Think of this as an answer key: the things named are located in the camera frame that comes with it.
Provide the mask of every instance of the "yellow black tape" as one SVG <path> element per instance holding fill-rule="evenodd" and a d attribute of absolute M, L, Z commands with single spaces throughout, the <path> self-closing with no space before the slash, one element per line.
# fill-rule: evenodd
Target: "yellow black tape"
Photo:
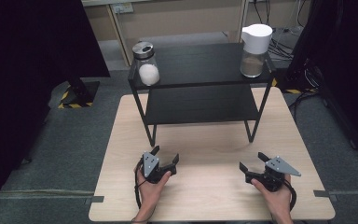
<path fill-rule="evenodd" d="M 61 102 L 60 102 L 60 104 L 58 106 L 59 109 L 64 109 L 64 108 L 83 108 L 83 107 L 92 106 L 92 102 L 87 102 L 87 103 L 84 103 L 84 104 L 65 104 L 64 101 L 66 100 L 66 98 L 69 95 L 69 90 L 70 90 L 70 87 L 68 87 L 66 92 L 63 94 L 63 96 L 61 98 Z"/>
<path fill-rule="evenodd" d="M 306 92 L 317 92 L 317 90 L 315 89 L 305 89 L 305 90 L 298 90 L 298 89 L 282 89 L 282 87 L 279 86 L 278 80 L 276 78 L 274 78 L 272 80 L 272 84 L 273 87 L 277 87 L 279 89 L 281 89 L 282 93 L 302 93 L 303 91 Z"/>

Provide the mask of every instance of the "hand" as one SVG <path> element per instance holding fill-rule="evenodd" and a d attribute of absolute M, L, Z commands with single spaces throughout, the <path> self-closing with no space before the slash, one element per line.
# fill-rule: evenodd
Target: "hand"
<path fill-rule="evenodd" d="M 290 175 L 285 175 L 284 178 L 290 183 Z M 293 223 L 290 216 L 290 200 L 291 192 L 285 185 L 276 191 L 270 192 L 262 183 L 256 179 L 252 179 L 252 184 L 260 191 L 266 200 L 268 210 L 279 224 Z"/>
<path fill-rule="evenodd" d="M 154 209 L 159 201 L 161 192 L 165 184 L 170 179 L 171 172 L 165 173 L 157 184 L 152 184 L 146 181 L 142 175 L 141 169 L 135 170 L 137 172 L 139 191 L 141 192 L 142 205 L 139 209 L 138 215 L 132 220 L 133 223 L 146 223 L 147 220 L 153 215 Z"/>

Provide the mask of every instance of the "white container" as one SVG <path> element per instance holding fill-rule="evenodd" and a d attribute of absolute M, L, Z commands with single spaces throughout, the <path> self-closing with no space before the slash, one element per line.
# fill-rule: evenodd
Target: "white container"
<path fill-rule="evenodd" d="M 263 71 L 264 54 L 269 50 L 272 28 L 264 24 L 253 24 L 242 28 L 244 42 L 241 73 L 246 77 L 258 77 Z"/>

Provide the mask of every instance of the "black curtain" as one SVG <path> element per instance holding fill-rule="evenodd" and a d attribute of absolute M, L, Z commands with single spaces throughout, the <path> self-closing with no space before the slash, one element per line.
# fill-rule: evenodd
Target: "black curtain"
<path fill-rule="evenodd" d="M 80 0 L 0 1 L 0 188 L 32 147 L 51 91 L 109 77 Z"/>
<path fill-rule="evenodd" d="M 336 35 L 315 62 L 324 76 L 322 94 L 358 149 L 358 2 L 337 1 Z"/>

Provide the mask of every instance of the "metal bracket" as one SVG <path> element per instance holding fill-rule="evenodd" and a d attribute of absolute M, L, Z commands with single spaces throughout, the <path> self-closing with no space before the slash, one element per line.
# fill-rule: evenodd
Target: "metal bracket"
<path fill-rule="evenodd" d="M 336 194 L 331 194 L 327 190 L 317 190 L 317 189 L 315 189 L 313 191 L 313 195 L 315 195 L 315 197 L 320 197 L 320 198 L 330 198 L 330 201 L 333 202 L 333 203 L 338 201 L 337 195 Z"/>
<path fill-rule="evenodd" d="M 266 166 L 278 173 L 301 176 L 301 173 L 299 171 L 297 171 L 279 156 L 269 161 L 266 161 Z"/>
<path fill-rule="evenodd" d="M 158 167 L 158 157 L 152 155 L 150 152 L 144 153 L 144 176 L 149 177 L 150 174 Z"/>
<path fill-rule="evenodd" d="M 103 203 L 104 196 L 92 196 L 91 198 L 86 199 L 84 204 L 92 203 Z"/>

